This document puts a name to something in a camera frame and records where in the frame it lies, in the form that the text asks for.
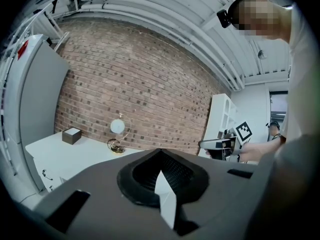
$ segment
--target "neck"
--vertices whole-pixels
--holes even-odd
[[[291,35],[292,9],[279,6],[279,38],[289,44]]]

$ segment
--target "white t-shirt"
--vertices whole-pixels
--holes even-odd
[[[302,134],[319,132],[320,64],[317,39],[299,8],[291,15],[291,71],[288,87],[288,109],[281,128],[286,141]]]

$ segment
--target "person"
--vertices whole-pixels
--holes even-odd
[[[277,121],[272,121],[270,123],[267,123],[265,126],[269,128],[269,135],[272,137],[272,141],[276,138],[280,138],[280,125]]]
[[[290,47],[291,71],[288,83],[288,110],[280,130],[281,136],[266,143],[246,143],[240,162],[256,161],[302,134],[319,132],[319,53],[316,38],[299,8],[281,7],[269,0],[235,0],[217,16],[222,27],[232,24],[246,35],[270,40],[282,39]]]

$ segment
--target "round white lamp shade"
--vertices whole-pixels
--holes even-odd
[[[121,119],[115,119],[111,122],[111,131],[115,134],[120,134],[125,130],[125,123]]]

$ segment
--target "white ceiling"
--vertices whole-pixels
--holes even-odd
[[[230,26],[222,28],[217,12],[234,0],[107,0],[106,16],[158,30],[194,53],[231,90],[245,85],[288,79],[289,47],[282,40],[248,39]],[[281,6],[290,0],[272,0]],[[263,50],[266,59],[260,60]]]

